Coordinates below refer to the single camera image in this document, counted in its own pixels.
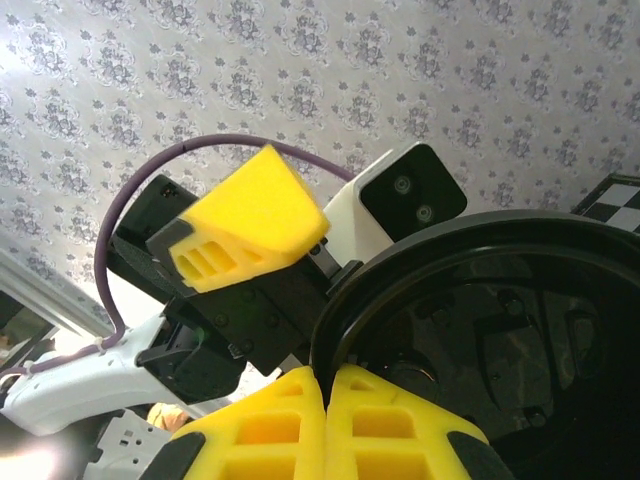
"ceiling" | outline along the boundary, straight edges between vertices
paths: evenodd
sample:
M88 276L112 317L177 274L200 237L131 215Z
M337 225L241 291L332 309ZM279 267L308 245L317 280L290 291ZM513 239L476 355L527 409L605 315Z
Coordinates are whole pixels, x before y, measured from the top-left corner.
M474 212L567 211L608 173L640 171L637 0L6 0L0 13L1 245L88 304L122 182L203 133L276 138L354 172L420 139ZM200 151L168 174L202 194L249 156ZM319 202L340 188L296 166Z

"black camera face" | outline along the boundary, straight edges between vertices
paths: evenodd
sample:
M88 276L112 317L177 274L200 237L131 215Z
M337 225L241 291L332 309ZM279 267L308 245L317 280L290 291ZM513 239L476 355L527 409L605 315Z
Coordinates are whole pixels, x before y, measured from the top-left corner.
M394 242L460 215L467 197L431 147L412 147L365 185L360 200Z

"white plastic casing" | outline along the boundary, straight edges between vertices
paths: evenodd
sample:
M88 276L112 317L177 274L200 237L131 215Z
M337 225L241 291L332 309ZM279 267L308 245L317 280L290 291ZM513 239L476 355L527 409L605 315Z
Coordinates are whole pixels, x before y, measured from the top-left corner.
M326 248L338 264L344 266L350 260L367 263L393 245L387 232L362 204L360 192L417 144L408 143L386 152L340 189L324 209L331 223Z
M115 417L97 447L100 459L89 463L83 480L137 480L169 441L171 434L155 428L130 410Z
M69 424L132 405L178 398L144 368L137 367L138 353L149 348L162 327L157 315L128 330L120 343L102 355L95 353L56 368L23 375L9 389L2 414L35 434L56 433ZM38 362L56 353L43 355Z

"camera lens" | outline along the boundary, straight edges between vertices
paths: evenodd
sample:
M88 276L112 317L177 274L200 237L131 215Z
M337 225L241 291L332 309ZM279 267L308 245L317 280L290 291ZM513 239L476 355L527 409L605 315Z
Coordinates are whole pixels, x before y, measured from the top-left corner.
M416 217L421 223L429 223L433 219L433 209L429 205L421 205L416 210Z
M404 175L402 175L396 178L393 187L400 195L406 195L407 193L409 193L409 190L411 190L411 180L409 180L409 177L405 177Z

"yellow foam pad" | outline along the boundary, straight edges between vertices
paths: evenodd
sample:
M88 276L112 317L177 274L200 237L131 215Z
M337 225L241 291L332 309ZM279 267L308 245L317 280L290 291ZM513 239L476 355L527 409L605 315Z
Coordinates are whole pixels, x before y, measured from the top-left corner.
M466 420L356 366L324 412L310 367L182 427L205 444L185 480L470 480L449 432L487 443Z
M468 480L447 439L451 431L488 443L472 423L346 365L327 411L325 479Z
M272 146L179 218L194 232L169 252L185 285L199 293L288 267L329 230L309 187Z
M325 412L310 367L182 427L206 442L185 480L322 480Z

